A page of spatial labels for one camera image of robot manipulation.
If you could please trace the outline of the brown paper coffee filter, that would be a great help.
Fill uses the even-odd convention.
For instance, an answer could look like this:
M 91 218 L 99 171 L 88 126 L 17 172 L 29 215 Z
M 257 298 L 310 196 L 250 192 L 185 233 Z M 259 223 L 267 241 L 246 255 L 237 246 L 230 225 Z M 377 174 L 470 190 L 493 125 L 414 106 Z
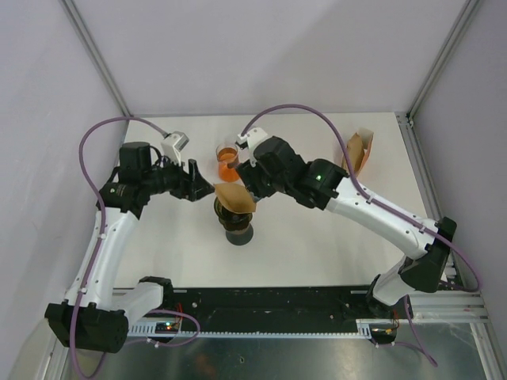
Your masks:
M 235 214 L 249 214 L 257 210 L 257 205 L 247 189 L 236 183 L 215 184 L 215 194 L 219 202 Z

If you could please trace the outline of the olive green plastic dripper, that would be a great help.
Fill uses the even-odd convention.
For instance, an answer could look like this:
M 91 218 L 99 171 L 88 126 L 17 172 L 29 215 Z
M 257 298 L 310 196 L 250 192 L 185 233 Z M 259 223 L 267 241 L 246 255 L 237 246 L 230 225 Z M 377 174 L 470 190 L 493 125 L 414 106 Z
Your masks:
M 235 213 L 229 211 L 218 198 L 215 198 L 214 212 L 218 217 L 219 223 L 223 226 L 225 231 L 235 234 L 240 234 L 250 226 L 253 218 L 252 213 Z

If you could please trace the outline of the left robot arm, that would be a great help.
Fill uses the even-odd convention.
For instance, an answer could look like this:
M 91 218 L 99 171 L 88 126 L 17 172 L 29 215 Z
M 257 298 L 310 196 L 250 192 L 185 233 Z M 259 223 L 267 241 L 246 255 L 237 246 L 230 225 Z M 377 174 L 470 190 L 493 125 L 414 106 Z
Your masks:
M 49 304 L 44 314 L 63 346 L 117 353 L 140 318 L 175 309 L 170 279 L 145 276 L 118 299 L 112 290 L 128 239 L 152 196 L 168 193 L 195 202 L 214 192 L 195 160 L 181 160 L 187 142 L 168 137 L 158 149 L 147 142 L 120 148 L 119 164 L 98 192 L 95 226 L 76 279 L 64 300 Z

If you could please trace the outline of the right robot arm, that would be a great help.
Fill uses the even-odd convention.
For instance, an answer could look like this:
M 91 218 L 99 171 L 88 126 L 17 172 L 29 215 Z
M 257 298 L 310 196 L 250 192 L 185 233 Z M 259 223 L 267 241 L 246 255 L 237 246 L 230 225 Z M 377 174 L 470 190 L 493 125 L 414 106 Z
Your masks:
M 438 290 L 457 224 L 450 218 L 422 218 L 371 192 L 326 159 L 304 161 L 288 142 L 262 129 L 239 135 L 236 145 L 248 159 L 236 166 L 255 200 L 283 193 L 307 208 L 341 215 L 386 239 L 403 253 L 388 272 L 372 281 L 365 298 L 373 317 L 385 317 L 415 291 Z

